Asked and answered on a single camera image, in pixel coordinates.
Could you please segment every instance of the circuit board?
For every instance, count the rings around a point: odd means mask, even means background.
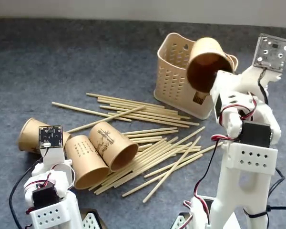
[[[40,149],[62,147],[62,126],[40,126],[39,147]]]
[[[286,67],[286,39],[261,33],[256,45],[253,66],[282,73]]]

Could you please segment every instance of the white wire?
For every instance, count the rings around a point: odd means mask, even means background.
[[[68,165],[68,164],[66,164],[66,163],[63,163],[63,162],[59,162],[59,163],[53,165],[51,169],[53,169],[55,166],[60,165],[60,164],[65,165],[65,166],[68,166],[68,167],[71,169],[72,173],[73,173],[73,181],[72,181],[72,183],[71,183],[71,184],[69,185],[69,187],[68,187],[68,189],[70,189],[70,188],[72,188],[72,187],[74,186],[74,182],[75,182],[75,171],[74,171],[74,169],[72,168],[72,166],[70,166],[70,165]]]

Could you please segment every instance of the printed design on cup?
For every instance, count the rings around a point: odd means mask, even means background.
[[[91,148],[90,145],[86,141],[75,143],[74,149],[76,150],[78,157],[85,156],[86,154],[89,154],[90,152],[94,152],[96,155],[98,155],[95,152],[95,149]]]
[[[109,134],[110,132],[108,130],[102,130],[99,129],[97,131],[102,137],[100,139],[100,142],[97,142],[96,150],[99,152],[101,156],[103,156],[104,152],[108,148],[109,145],[112,145],[114,143],[114,139],[112,139]]]

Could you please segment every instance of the white plastic bracket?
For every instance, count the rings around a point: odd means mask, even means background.
[[[68,211],[68,202],[62,201],[30,213],[35,229],[51,228],[68,222],[71,216]]]
[[[225,157],[227,168],[267,175],[276,170],[277,149],[232,143]]]
[[[184,223],[186,219],[184,216],[177,216],[175,222],[173,223],[171,229],[179,229]],[[184,229],[190,229],[190,224],[188,224]]]
[[[88,213],[82,221],[83,229],[101,229],[93,213]]]

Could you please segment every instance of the pile of chopsticks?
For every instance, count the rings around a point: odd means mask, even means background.
[[[164,173],[154,177],[153,179],[141,184],[140,186],[138,186],[136,188],[133,188],[132,190],[130,190],[130,191],[128,191],[122,195],[123,197],[126,197],[126,196],[134,193],[135,191],[138,191],[141,188],[165,177],[168,174],[168,172],[170,172],[170,174],[171,174],[172,172],[190,164],[191,162],[194,162],[195,160],[201,158],[203,156],[203,153],[208,152],[211,149],[214,149],[214,146],[210,146],[206,149],[201,150],[200,146],[196,146],[200,137],[196,138],[194,144],[192,142],[189,142],[187,144],[182,145],[182,143],[184,143],[188,139],[194,137],[195,135],[197,135],[202,130],[204,130],[204,126],[199,128],[195,132],[191,133],[190,135],[186,136],[185,138],[179,140],[176,143],[175,143],[175,141],[178,140],[178,137],[174,137],[171,140],[168,140],[167,138],[161,139],[157,143],[155,143],[151,146],[148,146],[143,151],[139,152],[136,155],[136,157],[134,158],[134,160],[129,165],[127,165],[126,167],[124,167],[123,169],[121,169],[115,173],[111,173],[105,180],[94,185],[89,190],[94,190],[97,188],[94,191],[94,193],[96,195],[98,195],[98,194],[101,194],[104,191],[106,191],[112,187],[114,187],[114,188],[119,187],[119,186],[123,185],[124,183],[128,182],[129,180],[137,177],[141,173],[143,173],[143,172],[153,168],[154,166],[158,165],[159,163],[165,161],[166,159],[173,157],[173,156],[176,156],[176,155],[179,155],[180,153],[183,153],[183,155],[182,155],[183,157],[179,158],[179,160],[177,161],[178,164],[176,164],[177,162],[171,163],[165,167],[162,167],[156,171],[153,171],[153,172],[145,175],[144,177],[145,178],[151,177],[151,176],[156,175],[160,172],[163,172],[167,169],[173,168],[172,171],[164,172]],[[132,135],[133,133],[134,132],[127,132],[125,134],[126,135]],[[186,157],[186,155],[190,152],[195,152],[195,153]],[[150,196],[148,196],[147,199],[144,199],[143,202],[146,202],[150,198]]]
[[[185,127],[185,128],[189,128],[190,125],[199,125],[198,123],[181,120],[181,119],[190,119],[190,117],[179,115],[178,111],[167,109],[162,105],[149,104],[127,99],[120,99],[100,94],[87,93],[86,95],[91,97],[96,97],[99,103],[108,104],[108,105],[100,105],[100,108],[115,110],[118,114],[133,109],[140,105],[145,106],[143,110],[123,115],[122,116],[123,118],[166,124],[178,127]],[[117,113],[109,112],[108,114],[116,115]]]
[[[165,161],[166,159],[182,154],[181,157],[179,157],[179,159],[176,162],[166,165],[153,172],[150,172],[144,177],[148,178],[163,172],[162,174],[146,181],[145,183],[139,185],[138,187],[133,188],[132,190],[122,195],[123,197],[128,196],[136,192],[137,190],[140,190],[141,188],[157,180],[160,180],[159,183],[154,187],[154,189],[143,200],[143,203],[145,203],[152,196],[152,194],[156,192],[159,186],[170,176],[172,172],[201,158],[203,156],[203,153],[208,152],[211,149],[214,149],[215,147],[214,145],[205,149],[201,149],[201,146],[196,145],[201,138],[200,136],[197,137],[194,142],[185,143],[187,140],[189,140],[190,138],[194,137],[196,134],[201,132],[204,129],[204,126],[199,128],[195,132],[191,133],[187,137],[179,140],[178,142],[176,142],[178,140],[177,136],[170,140],[168,140],[167,137],[164,137],[164,135],[166,134],[177,133],[178,132],[177,127],[189,128],[190,125],[193,126],[199,125],[199,123],[182,120],[182,119],[190,119],[190,117],[179,115],[176,110],[166,109],[162,105],[126,100],[99,94],[87,93],[87,95],[96,97],[99,103],[107,104],[107,105],[100,105],[100,108],[114,110],[117,113],[109,112],[106,114],[80,107],[70,106],[67,104],[52,102],[52,104],[55,106],[105,117],[102,120],[95,121],[93,123],[82,125],[72,130],[69,130],[68,131],[69,133],[92,127],[93,125],[101,121],[107,121],[107,120],[109,121],[112,119],[117,119],[126,122],[131,122],[132,120],[140,120],[140,121],[173,126],[167,128],[139,130],[139,131],[131,131],[123,133],[126,137],[128,137],[132,141],[144,145],[139,146],[138,153],[130,164],[128,164],[126,167],[120,169],[117,172],[109,174],[105,180],[94,185],[89,189],[89,190],[94,190],[94,193],[96,195],[101,194],[112,187],[119,187],[120,185],[123,185],[124,183],[137,177],[141,173]]]
[[[99,103],[107,104],[107,105],[100,105],[100,108],[115,110],[117,113],[108,112],[106,114],[85,108],[52,102],[52,105],[55,106],[105,117],[105,119],[103,120],[95,121],[93,123],[73,128],[67,131],[68,133],[73,133],[76,131],[87,129],[101,121],[109,121],[112,119],[117,119],[125,122],[131,122],[132,120],[139,120],[139,121],[164,124],[169,126],[185,127],[185,128],[189,128],[191,125],[194,126],[199,125],[199,123],[182,120],[182,119],[190,119],[190,117],[179,115],[178,111],[166,109],[162,105],[120,99],[120,98],[109,97],[99,94],[92,94],[92,93],[87,93],[87,95],[92,97],[97,97],[97,101]]]

